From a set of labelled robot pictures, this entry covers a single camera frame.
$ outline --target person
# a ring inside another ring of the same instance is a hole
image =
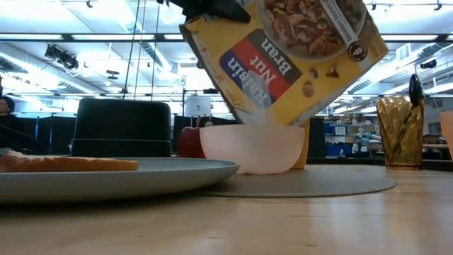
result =
[[[0,97],[0,149],[23,148],[23,138],[21,137],[23,127],[20,120],[11,114],[15,105],[13,99],[8,96]]]

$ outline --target toast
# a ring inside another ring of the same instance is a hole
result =
[[[28,156],[7,152],[0,157],[0,172],[136,171],[137,161],[84,157]]]

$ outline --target yellow cereal box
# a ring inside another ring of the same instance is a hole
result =
[[[248,24],[180,27],[243,123],[301,125],[385,56],[362,0],[242,0]]]

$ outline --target table surface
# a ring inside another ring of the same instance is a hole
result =
[[[0,254],[451,254],[453,174],[387,175],[396,188],[337,198],[4,205]]]

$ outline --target black bin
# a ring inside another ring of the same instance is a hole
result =
[[[77,112],[74,157],[170,157],[166,103],[84,98]]]

